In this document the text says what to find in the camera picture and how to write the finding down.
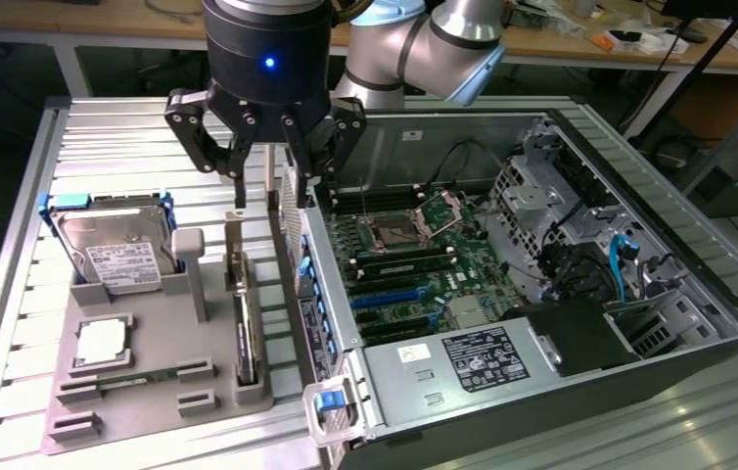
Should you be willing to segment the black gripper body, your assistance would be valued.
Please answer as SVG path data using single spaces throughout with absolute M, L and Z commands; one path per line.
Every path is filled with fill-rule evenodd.
M 204 13 L 207 106 L 240 137 L 284 143 L 284 117 L 306 134 L 330 112 L 331 3 L 207 1 Z

